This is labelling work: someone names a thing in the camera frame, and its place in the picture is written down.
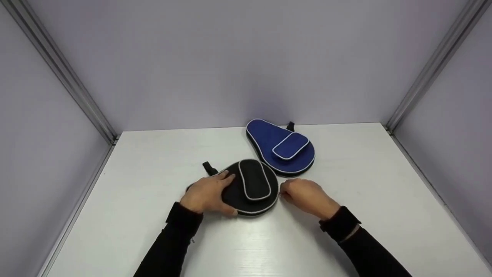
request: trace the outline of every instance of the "left hand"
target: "left hand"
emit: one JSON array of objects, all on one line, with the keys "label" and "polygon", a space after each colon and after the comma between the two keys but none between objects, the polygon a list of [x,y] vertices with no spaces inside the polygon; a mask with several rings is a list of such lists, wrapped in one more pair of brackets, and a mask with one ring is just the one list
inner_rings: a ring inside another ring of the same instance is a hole
[{"label": "left hand", "polygon": [[226,178],[228,171],[201,178],[196,181],[181,198],[181,206],[196,213],[219,211],[225,215],[236,216],[238,211],[222,201],[222,190],[231,184],[234,174]]}]

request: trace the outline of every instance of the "white tabletop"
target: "white tabletop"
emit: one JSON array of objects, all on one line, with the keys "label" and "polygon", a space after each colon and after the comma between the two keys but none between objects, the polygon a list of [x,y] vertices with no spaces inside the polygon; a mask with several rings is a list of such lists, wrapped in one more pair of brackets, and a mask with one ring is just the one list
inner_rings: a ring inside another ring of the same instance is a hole
[{"label": "white tabletop", "polygon": [[[316,150],[302,178],[346,205],[417,276],[492,276],[379,123],[296,126]],[[255,158],[244,128],[124,132],[50,277],[133,276],[186,186]],[[279,201],[257,218],[206,214],[182,276],[357,276],[317,220]]]}]

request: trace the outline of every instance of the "finger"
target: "finger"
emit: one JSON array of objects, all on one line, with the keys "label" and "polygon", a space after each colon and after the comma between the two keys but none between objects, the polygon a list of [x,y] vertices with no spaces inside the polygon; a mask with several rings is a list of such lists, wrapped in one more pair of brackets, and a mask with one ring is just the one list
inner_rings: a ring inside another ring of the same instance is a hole
[{"label": "finger", "polygon": [[236,177],[235,174],[231,174],[229,177],[227,177],[226,179],[224,180],[221,180],[220,183],[222,184],[222,187],[226,187],[228,185],[230,185],[232,183],[232,180],[234,180],[234,178]]},{"label": "finger", "polygon": [[221,173],[215,175],[214,178],[217,179],[217,180],[222,180],[222,179],[224,179],[227,176],[228,173],[229,173],[228,170],[224,170]]},{"label": "finger", "polygon": [[288,193],[281,193],[280,195],[290,204],[294,204],[294,199],[292,199],[292,196],[290,196]]},{"label": "finger", "polygon": [[293,179],[290,179],[290,180],[287,180],[287,181],[283,182],[282,184],[280,184],[280,192],[281,193],[288,192],[290,190],[290,184],[293,181],[294,181]]},{"label": "finger", "polygon": [[221,213],[223,213],[225,215],[229,215],[229,216],[238,215],[238,210],[236,210],[235,208],[229,206],[228,204],[226,204],[224,202],[219,204],[218,211],[220,211]]}]

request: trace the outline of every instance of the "gray wall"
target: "gray wall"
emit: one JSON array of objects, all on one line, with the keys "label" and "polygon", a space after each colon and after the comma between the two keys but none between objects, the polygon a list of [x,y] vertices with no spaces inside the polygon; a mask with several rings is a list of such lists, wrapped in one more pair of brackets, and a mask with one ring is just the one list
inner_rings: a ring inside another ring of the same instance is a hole
[{"label": "gray wall", "polygon": [[385,122],[466,0],[30,0],[122,130]]},{"label": "gray wall", "polygon": [[492,262],[492,8],[397,138]]},{"label": "gray wall", "polygon": [[108,145],[0,5],[0,276],[34,276]]}]

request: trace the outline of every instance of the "white piping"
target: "white piping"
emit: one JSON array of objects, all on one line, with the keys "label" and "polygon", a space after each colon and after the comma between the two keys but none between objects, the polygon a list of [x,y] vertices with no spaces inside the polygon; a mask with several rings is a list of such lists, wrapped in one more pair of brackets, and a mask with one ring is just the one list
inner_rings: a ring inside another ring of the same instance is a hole
[{"label": "white piping", "polygon": [[251,135],[251,133],[250,133],[250,132],[248,131],[248,129],[247,129],[248,125],[249,125],[249,124],[250,124],[253,120],[261,120],[261,121],[265,121],[266,123],[268,123],[268,124],[270,124],[270,125],[273,125],[273,126],[275,126],[275,127],[277,127],[277,128],[279,128],[279,126],[277,126],[277,125],[275,125],[275,124],[272,124],[272,123],[270,123],[270,122],[268,122],[268,121],[266,121],[266,120],[263,120],[263,119],[261,119],[261,118],[255,118],[255,119],[252,119],[251,121],[249,121],[249,122],[246,124],[246,132],[249,134],[249,136],[251,137],[251,139],[254,141],[254,143],[256,144],[256,147],[258,147],[258,150],[260,151],[260,155],[261,155],[261,157],[263,158],[263,160],[265,161],[265,163],[266,163],[268,166],[273,167],[273,168],[275,168],[277,171],[282,172],[282,173],[287,173],[287,174],[295,174],[295,173],[299,173],[299,172],[302,172],[302,171],[306,170],[306,169],[307,169],[307,168],[309,168],[309,167],[311,166],[311,164],[314,162],[314,158],[315,158],[315,156],[316,156],[316,155],[314,155],[314,156],[313,156],[313,158],[312,158],[311,162],[310,162],[310,163],[309,163],[309,164],[308,164],[305,168],[303,168],[303,169],[301,169],[301,170],[298,170],[298,171],[296,171],[296,172],[282,171],[282,170],[280,170],[280,169],[278,169],[278,168],[276,168],[276,167],[272,166],[272,165],[271,165],[271,164],[270,164],[270,163],[269,163],[269,162],[265,159],[265,156],[263,156],[263,152],[261,152],[261,148],[260,148],[260,146],[258,145],[258,143],[257,143],[257,142],[256,142],[256,140],[254,139],[254,137]]},{"label": "white piping", "polygon": [[238,162],[238,168],[239,168],[239,173],[241,174],[241,178],[243,179],[243,188],[245,190],[245,195],[246,195],[246,198],[248,198],[249,200],[252,200],[252,201],[258,201],[258,200],[262,200],[262,199],[265,199],[267,197],[270,196],[270,194],[272,194],[272,188],[270,186],[270,182],[268,182],[268,178],[267,178],[267,175],[265,174],[265,170],[263,169],[263,165],[261,165],[261,162],[260,161],[257,161],[257,160],[253,160],[251,159],[252,161],[256,161],[258,163],[260,163],[260,167],[261,167],[261,171],[263,172],[263,176],[265,177],[265,180],[267,181],[267,184],[268,184],[268,195],[267,196],[264,196],[264,197],[260,197],[260,198],[251,198],[249,197],[249,195],[247,194],[246,192],[246,182],[245,182],[245,177],[243,175],[243,171],[241,170],[241,162],[242,161],[245,161],[245,160],[240,160]]},{"label": "white piping", "polygon": [[295,157],[295,156],[296,156],[296,155],[297,155],[297,154],[298,154],[301,150],[303,150],[303,149],[304,149],[304,147],[306,147],[306,145],[308,145],[308,144],[309,144],[309,139],[305,137],[305,138],[307,139],[307,142],[306,142],[306,143],[305,143],[305,144],[304,144],[301,148],[299,148],[299,150],[297,150],[297,152],[295,152],[292,156],[290,156],[290,157],[288,157],[288,158],[284,158],[284,157],[280,156],[277,152],[275,152],[275,148],[277,148],[279,145],[281,145],[281,144],[282,144],[282,142],[284,142],[286,139],[288,139],[288,138],[289,138],[291,135],[293,135],[293,134],[299,134],[299,133],[297,133],[297,132],[292,132],[292,133],[290,133],[288,136],[286,136],[284,139],[282,139],[282,141],[281,141],[281,142],[279,142],[277,145],[275,145],[275,147],[272,149],[272,152],[273,152],[273,153],[274,153],[277,157],[279,157],[279,158],[281,158],[281,159],[283,159],[283,160],[288,161],[288,160],[290,160],[290,159],[294,158],[294,157]]}]

